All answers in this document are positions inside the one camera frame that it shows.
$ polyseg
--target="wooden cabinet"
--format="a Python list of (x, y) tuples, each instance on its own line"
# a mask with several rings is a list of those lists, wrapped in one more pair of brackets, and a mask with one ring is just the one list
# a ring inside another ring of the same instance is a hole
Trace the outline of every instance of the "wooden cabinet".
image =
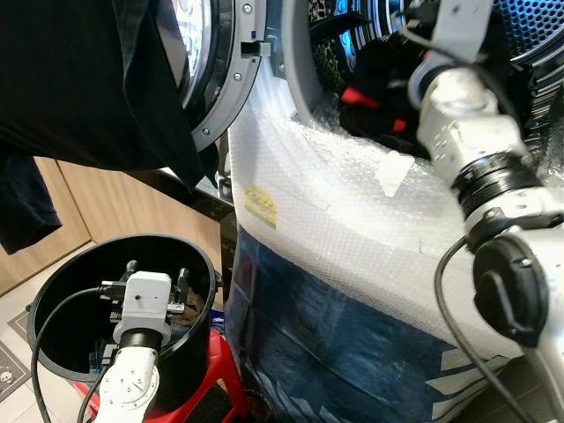
[(93, 241), (171, 234), (198, 245), (221, 269), (219, 224), (121, 172), (59, 162)]
[(57, 163), (51, 159), (38, 158), (35, 161), (63, 227), (37, 244), (11, 256), (0, 248), (0, 294), (90, 241), (90, 234)]

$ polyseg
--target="bubble wrap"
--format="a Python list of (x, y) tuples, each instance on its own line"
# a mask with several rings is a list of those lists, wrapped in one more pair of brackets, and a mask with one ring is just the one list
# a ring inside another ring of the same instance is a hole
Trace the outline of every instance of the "bubble wrap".
[[(306, 128), (280, 113), (289, 109), (286, 88), (279, 81), (272, 88), (269, 77), (259, 74), (229, 131), (239, 223), (341, 292), (454, 344), (436, 306), (433, 275), (444, 251), (463, 235), (456, 200), (424, 160), (412, 159), (398, 176), (395, 152)], [(398, 185), (393, 195), (383, 188), (390, 182)], [(248, 208), (249, 186), (268, 193), (275, 225)], [(456, 320), (484, 357), (520, 355), (473, 305), (470, 254), (453, 259), (444, 284)]]

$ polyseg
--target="black bucket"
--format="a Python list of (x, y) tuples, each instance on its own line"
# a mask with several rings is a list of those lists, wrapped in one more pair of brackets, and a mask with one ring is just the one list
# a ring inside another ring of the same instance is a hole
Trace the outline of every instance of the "black bucket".
[[(197, 246), (171, 236), (142, 234), (101, 243), (64, 264), (35, 297), (27, 325), (27, 338), (35, 339), (49, 313), (64, 298), (99, 286), (102, 280), (119, 280), (129, 260), (140, 271), (166, 273), (176, 281), (179, 270), (190, 272), (190, 286), (206, 299), (197, 322), (177, 342), (160, 353), (160, 387), (155, 410), (168, 412), (184, 404), (204, 379), (210, 338), (210, 310), (216, 292), (215, 272), (208, 256)], [(96, 295), (78, 298), (61, 309), (49, 325), (41, 345), (40, 363), (73, 381), (93, 382), (88, 354), (96, 340), (111, 339), (115, 323), (109, 321), (111, 305)]]

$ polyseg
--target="yellow sticker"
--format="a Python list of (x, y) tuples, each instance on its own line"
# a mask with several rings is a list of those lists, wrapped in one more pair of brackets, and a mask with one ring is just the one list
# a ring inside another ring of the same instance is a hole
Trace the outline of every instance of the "yellow sticker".
[(274, 200), (264, 189), (256, 185), (247, 186), (245, 189), (245, 209), (268, 226), (276, 229), (278, 210)]

